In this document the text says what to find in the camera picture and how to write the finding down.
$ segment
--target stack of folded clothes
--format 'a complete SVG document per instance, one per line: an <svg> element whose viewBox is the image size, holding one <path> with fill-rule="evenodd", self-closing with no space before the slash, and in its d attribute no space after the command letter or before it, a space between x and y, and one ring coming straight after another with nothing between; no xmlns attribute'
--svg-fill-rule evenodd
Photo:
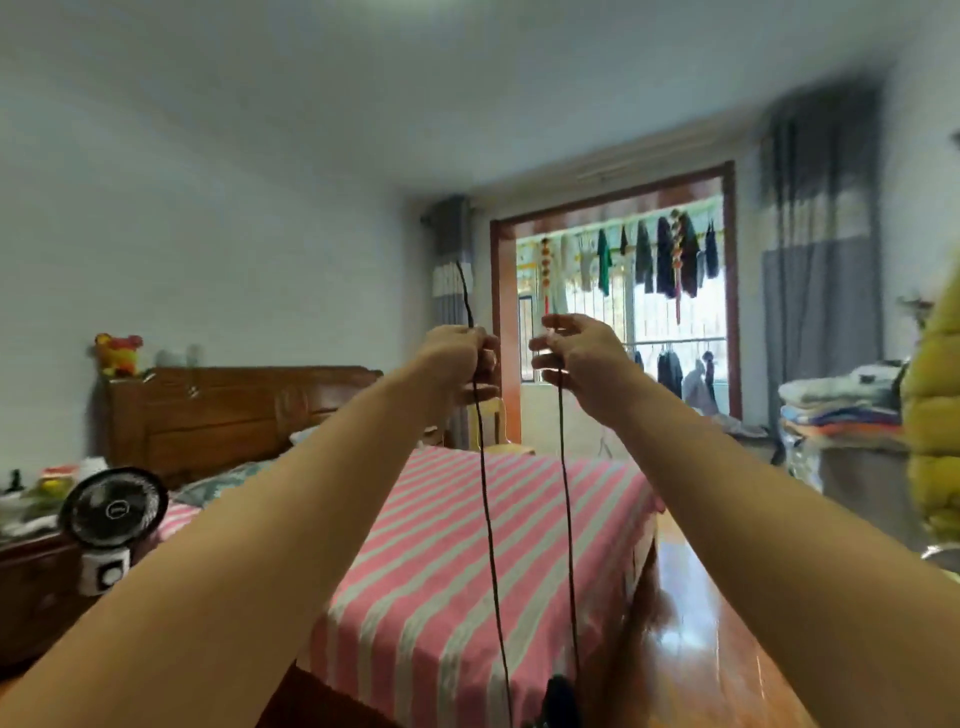
<svg viewBox="0 0 960 728"><path fill-rule="evenodd" d="M783 384L784 428L824 447L903 449L902 367L902 362L881 362L845 376Z"/></svg>

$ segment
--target stuffed toy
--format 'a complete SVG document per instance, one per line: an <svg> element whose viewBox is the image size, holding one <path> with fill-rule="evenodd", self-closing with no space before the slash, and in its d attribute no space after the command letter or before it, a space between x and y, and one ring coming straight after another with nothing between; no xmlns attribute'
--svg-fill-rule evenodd
<svg viewBox="0 0 960 728"><path fill-rule="evenodd" d="M900 394L913 500L938 542L960 541L960 269L925 322Z"/></svg>
<svg viewBox="0 0 960 728"><path fill-rule="evenodd" d="M119 338L98 333L93 340L100 371L105 376L136 376L136 352L143 346L139 336Z"/></svg>

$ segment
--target wooden nightstand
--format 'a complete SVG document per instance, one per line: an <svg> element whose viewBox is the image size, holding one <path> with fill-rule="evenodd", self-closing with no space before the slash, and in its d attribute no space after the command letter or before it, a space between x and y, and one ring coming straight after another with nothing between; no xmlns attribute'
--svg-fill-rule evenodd
<svg viewBox="0 0 960 728"><path fill-rule="evenodd" d="M60 534L0 545L0 668L36 659L90 608L79 581L80 548Z"/></svg>

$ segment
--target electric fan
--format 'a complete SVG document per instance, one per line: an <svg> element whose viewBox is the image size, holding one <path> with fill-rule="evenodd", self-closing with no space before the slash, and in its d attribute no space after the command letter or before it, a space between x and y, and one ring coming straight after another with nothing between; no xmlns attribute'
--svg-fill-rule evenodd
<svg viewBox="0 0 960 728"><path fill-rule="evenodd" d="M167 491L153 473L111 468L79 483L60 509L60 529L84 547L79 591L108 592L130 570L130 547L167 512Z"/></svg>

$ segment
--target yellow puffer jacket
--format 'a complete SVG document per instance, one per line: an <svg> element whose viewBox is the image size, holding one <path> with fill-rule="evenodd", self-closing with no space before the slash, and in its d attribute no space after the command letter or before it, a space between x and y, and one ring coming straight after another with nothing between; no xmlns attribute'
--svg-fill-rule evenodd
<svg viewBox="0 0 960 728"><path fill-rule="evenodd" d="M960 270L930 314L900 391L914 502L937 541L960 541Z"/></svg>

